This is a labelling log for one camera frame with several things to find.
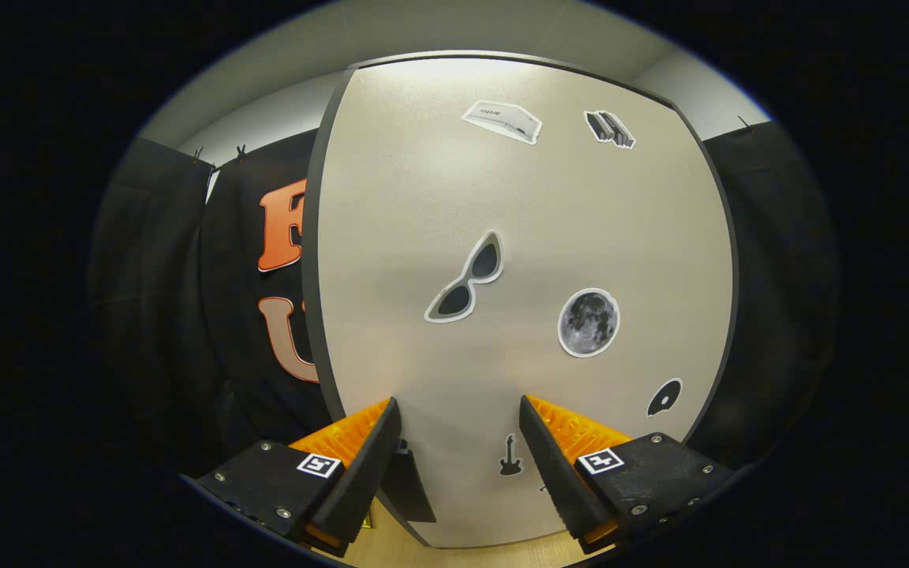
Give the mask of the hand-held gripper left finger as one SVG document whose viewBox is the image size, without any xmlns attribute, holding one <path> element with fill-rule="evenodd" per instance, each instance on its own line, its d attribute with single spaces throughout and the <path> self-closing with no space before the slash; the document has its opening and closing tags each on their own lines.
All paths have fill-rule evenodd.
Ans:
<svg viewBox="0 0 909 568">
<path fill-rule="evenodd" d="M 298 441 L 259 441 L 199 477 L 180 479 L 278 545 L 341 558 L 363 529 L 401 428 L 399 404 L 389 397 Z"/>
</svg>

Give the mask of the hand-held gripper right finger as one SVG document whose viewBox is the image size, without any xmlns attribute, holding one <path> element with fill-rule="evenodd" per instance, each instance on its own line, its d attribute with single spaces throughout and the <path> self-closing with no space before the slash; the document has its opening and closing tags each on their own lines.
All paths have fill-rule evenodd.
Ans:
<svg viewBox="0 0 909 568">
<path fill-rule="evenodd" d="M 739 480 L 739 471 L 663 432 L 628 436 L 534 396 L 520 399 L 519 428 L 560 521 L 585 553 L 649 542 Z"/>
</svg>

